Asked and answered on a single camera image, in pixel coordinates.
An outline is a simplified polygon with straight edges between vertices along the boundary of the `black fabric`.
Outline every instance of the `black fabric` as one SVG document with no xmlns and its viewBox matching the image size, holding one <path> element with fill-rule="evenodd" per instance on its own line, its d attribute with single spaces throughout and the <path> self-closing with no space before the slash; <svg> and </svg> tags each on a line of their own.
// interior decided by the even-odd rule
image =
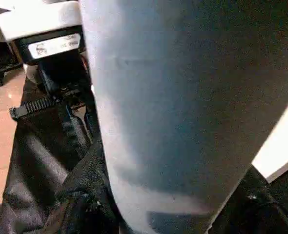
<svg viewBox="0 0 288 234">
<path fill-rule="evenodd" d="M 43 95 L 27 80 L 22 103 Z M 88 109 L 92 145 L 64 103 L 18 120 L 0 234 L 118 233 L 94 103 Z"/>
<path fill-rule="evenodd" d="M 44 94 L 26 80 L 22 103 Z M 0 234 L 36 232 L 55 205 L 55 193 L 80 157 L 63 133 L 56 108 L 19 120 L 3 194 Z"/>
</svg>

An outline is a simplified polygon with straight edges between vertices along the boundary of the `black plastic part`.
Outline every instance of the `black plastic part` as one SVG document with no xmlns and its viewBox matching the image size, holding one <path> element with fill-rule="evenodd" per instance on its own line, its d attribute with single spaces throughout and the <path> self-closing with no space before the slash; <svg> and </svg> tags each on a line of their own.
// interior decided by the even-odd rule
<svg viewBox="0 0 288 234">
<path fill-rule="evenodd" d="M 210 234 L 288 234 L 288 214 L 251 167 L 209 230 Z"/>
<path fill-rule="evenodd" d="M 39 74 L 45 89 L 52 99 L 60 99 L 67 94 L 67 90 L 75 90 L 81 80 L 88 82 L 81 56 L 77 50 L 50 56 L 39 62 Z"/>
<path fill-rule="evenodd" d="M 9 109 L 9 113 L 13 120 L 18 120 L 22 117 L 44 110 L 54 105 L 54 102 L 44 97 L 36 101 L 28 102 L 18 108 L 11 108 Z"/>
<path fill-rule="evenodd" d="M 48 32 L 48 33 L 38 34 L 38 35 L 26 37 L 26 38 L 16 39 L 13 42 L 17 46 L 17 49 L 22 57 L 23 62 L 29 65 L 36 65 L 38 64 L 39 60 L 50 59 L 51 56 L 34 59 L 28 49 L 28 45 L 39 42 L 39 41 L 44 41 L 44 40 L 71 35 L 74 33 L 80 34 L 81 39 L 80 39 L 79 48 L 84 48 L 85 44 L 84 44 L 83 32 L 82 32 L 81 26 L 73 26 L 73 27 L 69 27 L 66 29 L 61 29 L 61 30 L 57 30 L 53 32 Z"/>
</svg>

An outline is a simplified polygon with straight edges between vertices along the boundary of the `label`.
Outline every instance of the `label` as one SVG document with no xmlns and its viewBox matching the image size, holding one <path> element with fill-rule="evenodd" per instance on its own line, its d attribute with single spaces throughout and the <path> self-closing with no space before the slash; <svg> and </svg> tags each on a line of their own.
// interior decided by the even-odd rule
<svg viewBox="0 0 288 234">
<path fill-rule="evenodd" d="M 40 59 L 46 56 L 59 54 L 65 51 L 78 49 L 80 44 L 78 33 L 68 36 L 39 41 L 28 45 L 32 58 Z"/>
</svg>

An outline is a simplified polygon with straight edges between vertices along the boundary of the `sticker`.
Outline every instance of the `sticker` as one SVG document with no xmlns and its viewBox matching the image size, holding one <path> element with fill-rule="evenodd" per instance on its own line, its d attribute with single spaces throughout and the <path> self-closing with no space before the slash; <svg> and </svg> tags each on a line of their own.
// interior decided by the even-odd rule
<svg viewBox="0 0 288 234">
<path fill-rule="evenodd" d="M 46 56 L 78 49 L 80 39 L 80 35 L 75 33 L 60 38 L 54 38 L 30 44 L 28 45 L 28 49 L 34 59 L 40 59 Z"/>
</svg>

